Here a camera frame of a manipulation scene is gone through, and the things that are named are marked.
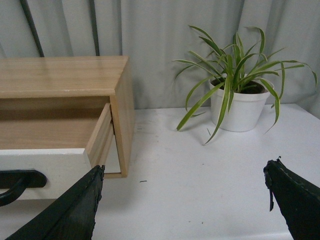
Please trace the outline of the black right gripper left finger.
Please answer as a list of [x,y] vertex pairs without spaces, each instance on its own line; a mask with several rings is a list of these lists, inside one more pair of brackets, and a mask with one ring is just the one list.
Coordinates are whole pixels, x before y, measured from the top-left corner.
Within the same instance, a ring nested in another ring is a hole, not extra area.
[[90,240],[105,166],[96,165],[45,210],[7,237],[8,240]]

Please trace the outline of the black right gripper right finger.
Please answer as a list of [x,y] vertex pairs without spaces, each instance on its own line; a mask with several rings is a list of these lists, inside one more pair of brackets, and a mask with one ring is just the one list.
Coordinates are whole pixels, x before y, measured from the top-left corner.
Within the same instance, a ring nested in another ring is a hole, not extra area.
[[294,240],[320,238],[320,188],[289,170],[281,159],[269,160],[263,168],[269,190],[269,210],[276,200]]

